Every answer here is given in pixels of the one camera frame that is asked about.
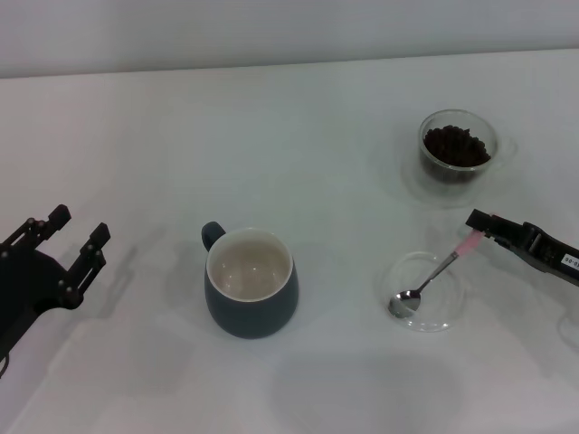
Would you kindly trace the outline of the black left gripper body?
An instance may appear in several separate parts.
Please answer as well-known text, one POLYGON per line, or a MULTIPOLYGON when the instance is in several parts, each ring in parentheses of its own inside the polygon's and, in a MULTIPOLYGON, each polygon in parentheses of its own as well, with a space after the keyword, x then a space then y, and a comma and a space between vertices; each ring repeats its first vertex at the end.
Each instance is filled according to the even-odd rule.
POLYGON ((10 351, 43 313, 65 306, 66 271, 39 251, 11 252, 0 259, 0 358, 10 351))

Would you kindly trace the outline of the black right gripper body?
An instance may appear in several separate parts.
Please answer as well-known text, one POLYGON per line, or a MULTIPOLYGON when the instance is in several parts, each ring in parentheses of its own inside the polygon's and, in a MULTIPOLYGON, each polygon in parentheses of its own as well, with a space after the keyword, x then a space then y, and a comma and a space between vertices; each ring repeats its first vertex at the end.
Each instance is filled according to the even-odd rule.
POLYGON ((532 268, 579 286, 579 249, 525 222, 512 242, 515 254, 532 268))

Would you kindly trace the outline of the pink-handled metal spoon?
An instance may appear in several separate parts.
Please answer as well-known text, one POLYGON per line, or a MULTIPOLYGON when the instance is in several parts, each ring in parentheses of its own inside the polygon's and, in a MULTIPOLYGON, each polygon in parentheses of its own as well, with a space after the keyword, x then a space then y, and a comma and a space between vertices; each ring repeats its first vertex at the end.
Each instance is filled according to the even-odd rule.
POLYGON ((483 238, 483 232, 473 230, 418 288, 408 289, 391 297, 387 305, 390 314, 399 319, 413 316, 419 310, 422 303, 423 290, 458 257, 464 256, 473 250, 483 238))

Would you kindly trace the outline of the dark grey ceramic mug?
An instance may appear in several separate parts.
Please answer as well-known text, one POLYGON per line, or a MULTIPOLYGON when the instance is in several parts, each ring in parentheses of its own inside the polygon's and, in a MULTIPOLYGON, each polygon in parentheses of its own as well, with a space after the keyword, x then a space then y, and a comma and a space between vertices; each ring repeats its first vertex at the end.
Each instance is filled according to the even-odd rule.
POLYGON ((288 246, 269 231, 227 232, 218 222, 201 230, 207 250, 204 294, 225 332, 259 339, 281 330, 299 302, 299 280, 288 246))

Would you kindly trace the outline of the pile of coffee beans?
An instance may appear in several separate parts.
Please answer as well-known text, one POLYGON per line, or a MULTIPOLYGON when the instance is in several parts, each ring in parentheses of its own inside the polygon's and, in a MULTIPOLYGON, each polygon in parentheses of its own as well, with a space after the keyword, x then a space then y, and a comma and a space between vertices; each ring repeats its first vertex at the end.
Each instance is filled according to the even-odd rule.
POLYGON ((423 139, 425 153, 420 155, 425 172, 444 184, 465 184, 477 175, 458 168, 486 164, 491 156, 486 145, 468 129, 448 125, 429 129, 423 139))

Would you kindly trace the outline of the clear glass saucer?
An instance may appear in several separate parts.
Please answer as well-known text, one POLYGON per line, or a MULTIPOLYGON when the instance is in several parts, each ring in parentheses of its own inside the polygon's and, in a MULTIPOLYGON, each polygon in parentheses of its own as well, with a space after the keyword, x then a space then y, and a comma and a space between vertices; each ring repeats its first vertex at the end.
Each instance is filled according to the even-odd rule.
POLYGON ((464 301, 464 288, 451 266, 423 290, 422 303, 413 316, 395 318, 387 309, 391 297, 418 288, 448 256, 442 258, 424 251, 409 253, 385 272, 378 294, 385 312, 397 324, 413 331, 430 333, 444 331, 458 319, 464 301))

